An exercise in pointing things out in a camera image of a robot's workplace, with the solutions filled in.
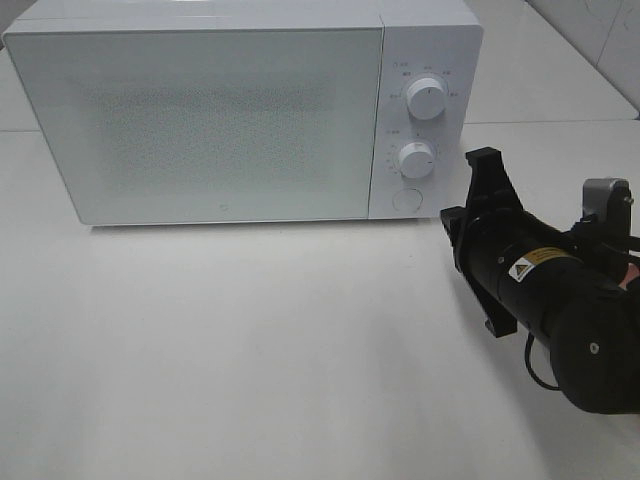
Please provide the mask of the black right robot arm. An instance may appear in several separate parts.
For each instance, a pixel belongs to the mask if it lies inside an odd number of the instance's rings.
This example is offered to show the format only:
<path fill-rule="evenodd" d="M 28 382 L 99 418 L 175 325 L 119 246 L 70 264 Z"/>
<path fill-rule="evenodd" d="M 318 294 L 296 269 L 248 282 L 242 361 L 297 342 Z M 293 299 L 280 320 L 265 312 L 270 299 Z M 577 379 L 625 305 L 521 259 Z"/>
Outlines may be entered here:
<path fill-rule="evenodd" d="M 585 181 L 582 217 L 559 231 L 526 211 L 501 153 L 466 156 L 466 202 L 444 209 L 456 269 L 495 337 L 525 328 L 542 344 L 551 389 L 597 414 L 639 410 L 639 240 L 631 233 L 633 196 L 621 178 Z"/>

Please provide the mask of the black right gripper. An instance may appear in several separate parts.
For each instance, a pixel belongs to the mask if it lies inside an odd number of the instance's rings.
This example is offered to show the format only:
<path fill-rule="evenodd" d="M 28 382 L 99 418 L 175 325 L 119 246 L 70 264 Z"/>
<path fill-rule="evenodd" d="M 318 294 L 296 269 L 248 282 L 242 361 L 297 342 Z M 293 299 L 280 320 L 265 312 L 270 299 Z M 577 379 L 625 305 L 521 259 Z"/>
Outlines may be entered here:
<path fill-rule="evenodd" d="M 561 338 L 570 331 L 570 242 L 522 210 L 499 150 L 465 158 L 472 170 L 466 207 L 443 209 L 440 220 L 487 329 L 499 338 L 522 325 L 537 339 Z"/>

